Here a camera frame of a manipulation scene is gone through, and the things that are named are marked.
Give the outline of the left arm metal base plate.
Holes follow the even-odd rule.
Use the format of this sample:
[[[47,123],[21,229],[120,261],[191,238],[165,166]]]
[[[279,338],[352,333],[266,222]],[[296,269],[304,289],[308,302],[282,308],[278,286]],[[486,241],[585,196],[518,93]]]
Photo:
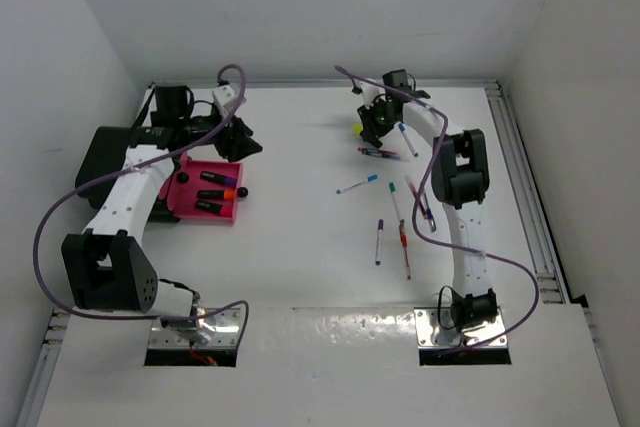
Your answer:
[[[198,349],[235,348],[241,321],[240,308],[232,308],[200,320],[156,320],[151,325],[148,347],[160,350],[186,350],[193,343]]]

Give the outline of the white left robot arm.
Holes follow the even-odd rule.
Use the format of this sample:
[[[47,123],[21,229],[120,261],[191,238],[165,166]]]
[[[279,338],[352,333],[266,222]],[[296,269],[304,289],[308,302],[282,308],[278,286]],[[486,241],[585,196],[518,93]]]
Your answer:
[[[184,153],[212,144],[217,137],[224,139],[221,154],[228,160],[260,152],[258,144],[243,152],[236,149],[238,138],[252,136],[235,115],[243,101],[241,87],[221,83],[212,91],[210,114],[196,116],[196,100],[188,87],[152,89],[128,134],[121,170],[83,186],[90,190],[110,184],[98,213],[82,233],[67,235],[62,245],[79,309],[107,319],[117,312],[157,317],[192,344],[208,341],[199,294],[160,279],[141,242],[162,188],[178,171]]]

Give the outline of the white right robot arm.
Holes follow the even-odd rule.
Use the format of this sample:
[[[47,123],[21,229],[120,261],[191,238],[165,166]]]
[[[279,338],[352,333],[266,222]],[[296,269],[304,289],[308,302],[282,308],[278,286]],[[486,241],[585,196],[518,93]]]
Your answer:
[[[453,282],[447,327],[462,332],[495,319],[498,303],[487,271],[481,229],[482,207],[490,185],[486,140],[479,129],[464,129],[428,103],[429,95],[409,85],[401,69],[381,82],[355,78],[352,91],[363,140],[375,147],[393,127],[413,129],[432,148],[428,164],[431,189],[447,218],[453,250]]]

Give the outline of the orange highlighter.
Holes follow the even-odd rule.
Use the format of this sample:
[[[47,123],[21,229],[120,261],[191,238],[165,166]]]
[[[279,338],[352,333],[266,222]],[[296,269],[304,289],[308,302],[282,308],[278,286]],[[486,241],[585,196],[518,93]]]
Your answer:
[[[200,200],[224,200],[232,201],[235,199],[234,190],[199,190],[197,198]]]

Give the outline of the blue cap white marker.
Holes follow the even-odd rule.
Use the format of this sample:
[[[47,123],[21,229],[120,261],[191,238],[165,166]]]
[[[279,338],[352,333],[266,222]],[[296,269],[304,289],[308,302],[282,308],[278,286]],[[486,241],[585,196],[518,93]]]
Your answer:
[[[419,157],[419,153],[416,151],[411,139],[409,138],[409,135],[407,133],[407,129],[406,126],[403,123],[398,123],[398,130],[400,131],[408,149],[409,152],[411,153],[411,156],[414,158]]]

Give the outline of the purple highlighter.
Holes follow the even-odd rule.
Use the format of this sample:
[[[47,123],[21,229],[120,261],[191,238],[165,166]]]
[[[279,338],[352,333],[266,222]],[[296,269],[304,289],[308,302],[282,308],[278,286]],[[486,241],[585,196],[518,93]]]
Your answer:
[[[200,179],[218,185],[230,187],[235,187],[237,185],[237,180],[235,178],[209,171],[201,172]]]

